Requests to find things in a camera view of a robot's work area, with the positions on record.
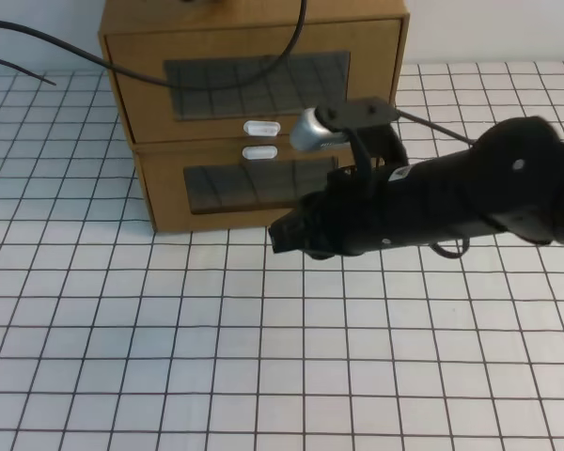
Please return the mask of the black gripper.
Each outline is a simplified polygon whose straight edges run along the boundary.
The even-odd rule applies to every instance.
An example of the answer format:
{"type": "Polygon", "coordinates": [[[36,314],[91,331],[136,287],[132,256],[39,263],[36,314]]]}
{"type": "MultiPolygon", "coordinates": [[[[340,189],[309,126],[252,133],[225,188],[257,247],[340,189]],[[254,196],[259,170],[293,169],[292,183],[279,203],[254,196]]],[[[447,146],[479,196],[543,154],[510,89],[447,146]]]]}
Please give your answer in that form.
{"type": "Polygon", "coordinates": [[[365,174],[345,166],[330,172],[323,190],[304,195],[294,210],[271,224],[273,251],[332,258],[401,248],[404,240],[386,229],[382,206],[388,179],[403,167],[382,165],[365,174]]]}

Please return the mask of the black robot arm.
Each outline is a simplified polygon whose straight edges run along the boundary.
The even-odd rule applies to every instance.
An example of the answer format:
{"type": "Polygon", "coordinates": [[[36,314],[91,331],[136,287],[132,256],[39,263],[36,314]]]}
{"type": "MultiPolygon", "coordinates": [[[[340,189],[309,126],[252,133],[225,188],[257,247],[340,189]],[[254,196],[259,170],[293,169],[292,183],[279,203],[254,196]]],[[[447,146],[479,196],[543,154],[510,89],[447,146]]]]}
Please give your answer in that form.
{"type": "Polygon", "coordinates": [[[315,259],[500,233],[564,245],[564,141],[540,117],[502,121],[443,157],[333,171],[269,229],[275,252],[315,259]]]}

